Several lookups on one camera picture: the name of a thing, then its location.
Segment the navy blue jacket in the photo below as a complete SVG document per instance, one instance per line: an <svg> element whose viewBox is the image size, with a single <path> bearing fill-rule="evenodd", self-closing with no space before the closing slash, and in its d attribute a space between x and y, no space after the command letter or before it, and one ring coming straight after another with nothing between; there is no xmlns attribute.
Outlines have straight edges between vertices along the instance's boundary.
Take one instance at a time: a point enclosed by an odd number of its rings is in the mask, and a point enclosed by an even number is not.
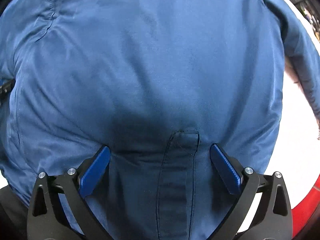
<svg viewBox="0 0 320 240"><path fill-rule="evenodd" d="M1 237L26 239L40 173L103 146L85 201L114 239L206 239L235 197L218 143L264 172L285 61L319 116L319 52L284 0L11 0L1 14Z"/></svg>

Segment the pink polka dot bedsheet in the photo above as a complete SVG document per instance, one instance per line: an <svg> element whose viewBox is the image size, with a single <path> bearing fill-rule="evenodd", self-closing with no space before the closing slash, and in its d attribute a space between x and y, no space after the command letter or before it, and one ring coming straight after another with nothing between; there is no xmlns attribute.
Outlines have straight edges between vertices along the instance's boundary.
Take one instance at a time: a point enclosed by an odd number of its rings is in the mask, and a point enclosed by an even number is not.
<svg viewBox="0 0 320 240"><path fill-rule="evenodd" d="M233 0L233 9L236 145L257 171L281 170L293 209L319 177L319 42L289 0Z"/></svg>

